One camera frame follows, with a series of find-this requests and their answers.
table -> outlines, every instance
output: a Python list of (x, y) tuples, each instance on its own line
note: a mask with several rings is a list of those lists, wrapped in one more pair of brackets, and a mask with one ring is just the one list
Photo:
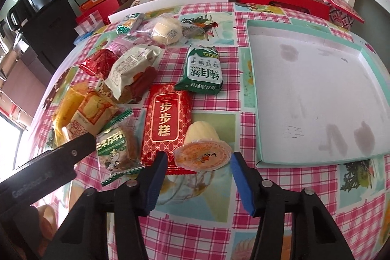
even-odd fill
[[(200, 19), (217, 22), (208, 40), (216, 45), (222, 65), (224, 86), (220, 94), (196, 94), (193, 121), (207, 120), (220, 138), (233, 149), (240, 150), (249, 166), (255, 167), (255, 108), (253, 79), (248, 54), (248, 19), (291, 24), (307, 22), (308, 28), (320, 26), (347, 41), (369, 46), (363, 39), (321, 18), (272, 6), (243, 6), (233, 3), (193, 4), (160, 10), (171, 12), (180, 19)], [(96, 47), (116, 36), (116, 24), (108, 25), (93, 35), (79, 50), (76, 58), (68, 59), (71, 83), (98, 80), (79, 70), (81, 63)], [(155, 83), (176, 83), (182, 76), (186, 49), (164, 51), (158, 65)], [(45, 110), (34, 128), (34, 149), (38, 153), (53, 147), (51, 116), (61, 96)], [(146, 114), (146, 98), (132, 106), (137, 118), (138, 138), (142, 138)], [(99, 191), (117, 187), (123, 180), (102, 188), (96, 154), (82, 160), (77, 168), (77, 182), (84, 188)], [(356, 260), (373, 259), (386, 241), (390, 231), (390, 155), (354, 164), (315, 168), (259, 169), (282, 188), (301, 191), (313, 188), (343, 232)], [(52, 195), (51, 204), (57, 210), (61, 203)], [(150, 259), (248, 259), (259, 219), (251, 218), (243, 209), (229, 166), (217, 171), (167, 176), (149, 217), (140, 218)], [(109, 255), (117, 259), (114, 224), (109, 222)], [(285, 217), (282, 259), (288, 259), (291, 244), (291, 216)]]

green and white snack package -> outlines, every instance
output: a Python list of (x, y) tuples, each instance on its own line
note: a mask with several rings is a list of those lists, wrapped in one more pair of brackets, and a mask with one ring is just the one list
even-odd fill
[(175, 85), (177, 91), (218, 94), (222, 89), (222, 69), (215, 47), (190, 46), (183, 78)]

white snack wrapper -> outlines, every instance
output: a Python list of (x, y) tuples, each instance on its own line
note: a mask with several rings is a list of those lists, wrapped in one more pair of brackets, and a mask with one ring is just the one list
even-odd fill
[(139, 44), (130, 48), (112, 66), (106, 85), (114, 97), (118, 100), (126, 85), (134, 83), (134, 77), (138, 73), (152, 66), (161, 49), (155, 45)]

window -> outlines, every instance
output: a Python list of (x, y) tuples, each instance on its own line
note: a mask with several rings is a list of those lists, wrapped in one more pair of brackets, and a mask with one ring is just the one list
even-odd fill
[(22, 129), (0, 113), (0, 179), (15, 169)]

tablecloth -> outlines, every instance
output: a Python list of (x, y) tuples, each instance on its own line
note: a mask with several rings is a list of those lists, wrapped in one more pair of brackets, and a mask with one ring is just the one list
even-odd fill
[[(148, 13), (146, 18), (171, 12), (180, 20), (210, 25), (207, 36), (192, 43), (215, 45), (220, 53), (224, 85), (218, 95), (196, 94), (193, 121), (207, 120), (220, 138), (241, 151), (249, 166), (255, 167), (255, 100), (252, 65), (249, 55), (248, 19), (285, 24), (299, 24), (325, 30), (332, 35), (372, 47), (359, 36), (321, 18), (272, 6), (234, 3), (194, 4)], [(72, 62), (71, 77), (65, 85), (88, 81), (97, 84), (77, 65), (88, 55), (116, 37), (116, 24), (108, 25), (93, 35)], [(176, 83), (184, 69), (186, 48), (166, 50), (158, 62), (155, 83)], [(53, 148), (51, 116), (61, 101), (64, 89), (46, 109), (37, 123), (34, 150), (42, 153)], [(142, 138), (147, 95), (132, 105), (137, 118), (137, 136)], [(390, 155), (356, 163), (315, 168), (258, 169), (263, 178), (282, 188), (315, 190), (341, 229), (356, 260), (373, 259), (390, 232)], [(99, 191), (117, 187), (117, 180), (102, 187), (96, 154), (76, 167), (77, 181), (85, 188)], [(66, 205), (52, 195), (51, 204), (58, 210)], [(229, 165), (213, 172), (166, 176), (149, 217), (140, 217), (141, 228), (150, 259), (248, 259), (254, 243), (259, 219), (244, 210)], [(109, 255), (117, 259), (114, 223), (109, 225)], [(285, 217), (282, 259), (289, 259), (291, 216)]]

